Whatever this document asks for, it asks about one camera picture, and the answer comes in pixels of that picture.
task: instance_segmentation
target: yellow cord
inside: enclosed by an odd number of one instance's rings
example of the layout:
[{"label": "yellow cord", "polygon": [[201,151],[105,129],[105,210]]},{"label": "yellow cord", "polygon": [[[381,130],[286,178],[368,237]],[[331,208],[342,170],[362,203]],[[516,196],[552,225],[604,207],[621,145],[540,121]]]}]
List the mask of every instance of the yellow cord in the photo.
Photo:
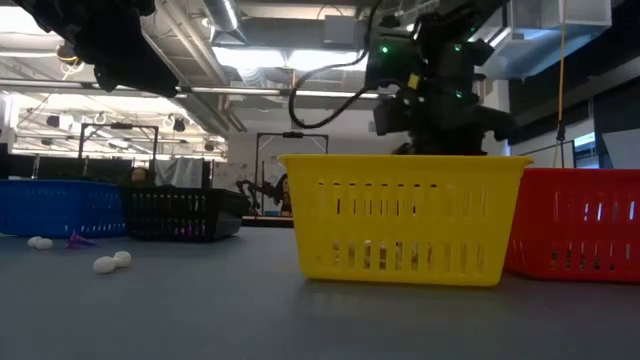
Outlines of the yellow cord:
[{"label": "yellow cord", "polygon": [[[560,130],[560,126],[562,125],[562,115],[564,112],[564,60],[566,57],[565,54],[565,43],[567,36],[567,8],[568,8],[569,0],[564,0],[564,11],[562,14],[562,57],[560,58],[560,90],[558,94],[558,131]],[[556,147],[553,154],[553,167],[555,168],[558,164],[558,146],[562,146],[560,144],[560,140],[556,139]]]}]

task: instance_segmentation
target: blue basket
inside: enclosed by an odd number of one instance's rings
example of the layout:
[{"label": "blue basket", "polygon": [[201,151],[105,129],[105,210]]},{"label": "blue basket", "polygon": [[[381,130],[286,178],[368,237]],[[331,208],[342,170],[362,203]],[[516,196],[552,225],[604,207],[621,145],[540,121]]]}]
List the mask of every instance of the blue basket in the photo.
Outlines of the blue basket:
[{"label": "blue basket", "polygon": [[85,181],[0,181],[0,233],[115,237],[125,234],[118,187]]}]

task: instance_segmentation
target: gray table surface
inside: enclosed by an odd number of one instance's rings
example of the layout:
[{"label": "gray table surface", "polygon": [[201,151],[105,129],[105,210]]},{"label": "gray table surface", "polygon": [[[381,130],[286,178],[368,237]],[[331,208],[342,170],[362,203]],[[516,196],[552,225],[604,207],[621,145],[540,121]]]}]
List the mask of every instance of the gray table surface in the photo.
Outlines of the gray table surface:
[{"label": "gray table surface", "polygon": [[[0,239],[0,359],[637,359],[640,287],[308,281],[293,230],[217,244]],[[96,275],[117,250],[132,267]]]}]

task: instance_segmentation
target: purple object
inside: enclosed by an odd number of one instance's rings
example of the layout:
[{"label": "purple object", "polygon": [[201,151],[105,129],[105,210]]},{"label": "purple object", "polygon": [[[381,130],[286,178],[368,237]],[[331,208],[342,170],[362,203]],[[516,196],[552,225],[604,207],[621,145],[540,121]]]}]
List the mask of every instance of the purple object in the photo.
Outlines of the purple object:
[{"label": "purple object", "polygon": [[73,232],[73,234],[71,234],[71,237],[69,238],[69,240],[67,240],[67,249],[77,249],[79,247],[82,246],[89,246],[89,247],[93,247],[93,246],[98,246],[98,243],[96,243],[95,241],[92,240],[87,240],[85,238],[83,238],[82,236],[78,235],[75,231]]}]

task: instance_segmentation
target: white ball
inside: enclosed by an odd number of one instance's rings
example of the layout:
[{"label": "white ball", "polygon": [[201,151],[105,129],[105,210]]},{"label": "white ball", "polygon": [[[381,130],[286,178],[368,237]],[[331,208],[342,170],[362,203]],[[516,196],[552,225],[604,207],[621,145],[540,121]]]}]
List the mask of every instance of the white ball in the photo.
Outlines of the white ball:
[{"label": "white ball", "polygon": [[126,251],[118,251],[113,258],[116,260],[116,267],[129,267],[131,265],[131,254]]},{"label": "white ball", "polygon": [[36,241],[42,239],[40,236],[34,236],[31,239],[27,240],[27,245],[29,245],[29,247],[36,247]]},{"label": "white ball", "polygon": [[110,256],[103,256],[93,262],[93,270],[98,274],[108,274],[116,268],[116,260]]},{"label": "white ball", "polygon": [[40,238],[35,241],[38,250],[49,250],[53,247],[51,239]]}]

